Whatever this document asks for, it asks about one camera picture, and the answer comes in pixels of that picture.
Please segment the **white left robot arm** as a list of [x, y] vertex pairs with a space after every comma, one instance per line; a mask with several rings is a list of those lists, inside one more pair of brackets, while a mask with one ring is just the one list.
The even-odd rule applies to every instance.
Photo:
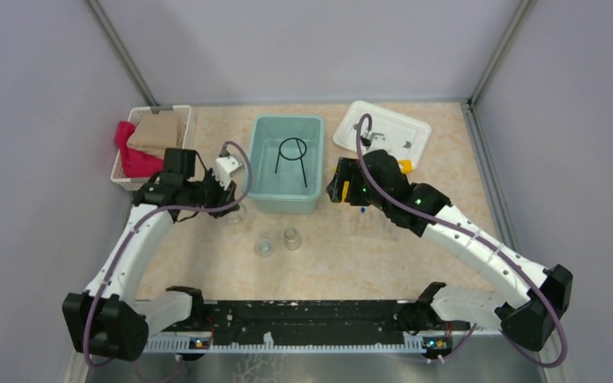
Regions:
[[90, 366], [94, 356], [135, 361], [148, 339], [175, 324], [198, 330], [207, 318], [202, 292], [171, 286], [161, 296], [136, 303], [145, 271], [182, 211], [215, 218], [239, 210], [234, 172], [245, 168], [247, 156], [223, 150], [214, 164], [195, 180], [197, 151], [169, 148], [163, 167], [134, 195], [128, 222], [103, 267], [81, 293], [62, 303], [73, 348]]

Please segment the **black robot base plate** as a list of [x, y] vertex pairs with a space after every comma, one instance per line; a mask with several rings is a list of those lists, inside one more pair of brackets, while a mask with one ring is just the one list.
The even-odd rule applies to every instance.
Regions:
[[427, 305], [406, 300], [219, 300], [197, 310], [163, 333], [191, 334], [192, 346], [216, 351], [400, 351], [420, 347], [422, 334], [441, 336], [470, 327], [445, 322]]

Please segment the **yellow test tube rack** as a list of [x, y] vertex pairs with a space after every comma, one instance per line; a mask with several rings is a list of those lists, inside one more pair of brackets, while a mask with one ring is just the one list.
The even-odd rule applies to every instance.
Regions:
[[403, 174], [406, 175], [413, 170], [413, 166], [408, 160], [398, 160], [397, 162]]

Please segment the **white plastic tray lid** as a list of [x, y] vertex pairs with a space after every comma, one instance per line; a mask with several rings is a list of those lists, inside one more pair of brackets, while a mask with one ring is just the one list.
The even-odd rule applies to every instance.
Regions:
[[362, 133], [384, 134], [392, 144], [390, 155], [397, 160], [408, 160], [414, 171], [432, 133], [430, 125], [381, 106], [365, 101], [355, 101], [350, 105], [334, 132], [333, 142], [335, 145], [350, 152], [356, 152], [355, 125], [364, 114], [369, 114], [372, 117], [373, 125], [372, 129], [363, 127]]

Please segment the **pink cloth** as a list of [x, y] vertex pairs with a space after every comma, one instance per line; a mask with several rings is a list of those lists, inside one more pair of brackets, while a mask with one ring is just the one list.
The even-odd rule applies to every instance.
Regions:
[[136, 125], [133, 123], [120, 121], [115, 131], [114, 143], [118, 148], [124, 174], [128, 178], [149, 178], [162, 170], [164, 161], [128, 146], [128, 140], [135, 130]]

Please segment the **small clear glass dish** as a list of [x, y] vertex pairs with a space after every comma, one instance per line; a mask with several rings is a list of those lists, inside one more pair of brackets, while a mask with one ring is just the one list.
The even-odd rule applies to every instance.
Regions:
[[255, 253], [259, 256], [268, 257], [274, 252], [275, 246], [270, 239], [261, 238], [255, 244]]

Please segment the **clear glass beaker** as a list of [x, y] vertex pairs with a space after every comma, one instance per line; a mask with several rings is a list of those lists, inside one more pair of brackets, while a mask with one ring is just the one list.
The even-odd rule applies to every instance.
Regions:
[[283, 243], [289, 251], [296, 251], [302, 244], [301, 236], [293, 227], [288, 227], [283, 231]]

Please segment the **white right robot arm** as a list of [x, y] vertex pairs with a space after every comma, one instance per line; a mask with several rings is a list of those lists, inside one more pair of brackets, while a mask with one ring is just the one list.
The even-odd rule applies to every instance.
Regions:
[[376, 207], [394, 225], [437, 244], [477, 272], [491, 290], [433, 282], [419, 298], [419, 322], [437, 329], [462, 321], [496, 328], [517, 346], [540, 351], [567, 311], [574, 276], [544, 267], [492, 237], [451, 199], [426, 183], [411, 183], [383, 150], [362, 160], [341, 157], [326, 187], [333, 203]]

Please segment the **clear glass flask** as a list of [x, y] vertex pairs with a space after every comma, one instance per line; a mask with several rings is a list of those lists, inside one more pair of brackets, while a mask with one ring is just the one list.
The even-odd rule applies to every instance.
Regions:
[[229, 225], [238, 225], [247, 220], [247, 208], [244, 203], [238, 203], [225, 216], [225, 222]]

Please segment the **teal plastic bin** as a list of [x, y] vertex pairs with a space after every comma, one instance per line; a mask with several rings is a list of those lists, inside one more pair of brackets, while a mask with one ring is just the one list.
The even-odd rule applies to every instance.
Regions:
[[264, 115], [249, 144], [251, 190], [262, 212], [309, 215], [322, 194], [325, 124], [319, 116]]

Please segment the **beige cloth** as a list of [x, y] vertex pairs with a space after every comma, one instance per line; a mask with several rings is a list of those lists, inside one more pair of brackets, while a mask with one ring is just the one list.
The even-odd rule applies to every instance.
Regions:
[[175, 112], [144, 116], [128, 138], [127, 146], [147, 155], [163, 159], [168, 148], [180, 148], [184, 141], [185, 123]]

